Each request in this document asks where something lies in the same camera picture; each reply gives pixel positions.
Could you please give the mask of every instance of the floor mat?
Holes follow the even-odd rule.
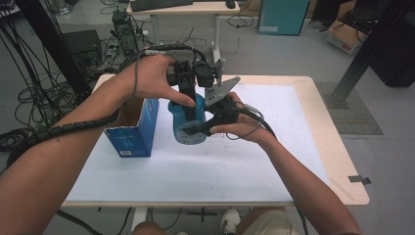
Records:
[[[315,82],[320,95],[331,94],[338,83]],[[329,109],[330,116],[340,134],[383,135],[378,123],[373,119],[357,92],[353,89],[346,99],[349,109]]]

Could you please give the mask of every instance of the power strip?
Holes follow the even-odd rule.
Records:
[[[111,41],[108,44],[108,49],[107,49],[108,59],[114,58],[116,56],[116,51],[118,50],[118,47],[119,47],[119,40],[114,37],[111,38]]]

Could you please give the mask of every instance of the blue cup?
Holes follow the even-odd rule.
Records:
[[[205,116],[205,99],[196,94],[196,119],[186,120],[183,108],[180,105],[172,105],[168,102],[168,110],[173,114],[173,132],[177,142],[185,145],[195,145],[204,142],[207,137],[203,133],[189,135],[183,131],[184,128],[200,125],[207,121]]]

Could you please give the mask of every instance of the knee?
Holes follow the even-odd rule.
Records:
[[[165,233],[158,224],[152,221],[144,221],[134,228],[134,235],[164,235]]]

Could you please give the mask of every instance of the metal stand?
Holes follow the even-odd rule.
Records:
[[[351,65],[348,67],[342,80],[334,89],[333,93],[325,97],[326,104],[330,109],[347,109],[346,99],[353,87],[389,39],[393,29],[400,24],[406,14],[414,6],[414,0],[391,1],[388,9],[379,19],[375,29],[371,32],[360,51],[357,53]]]

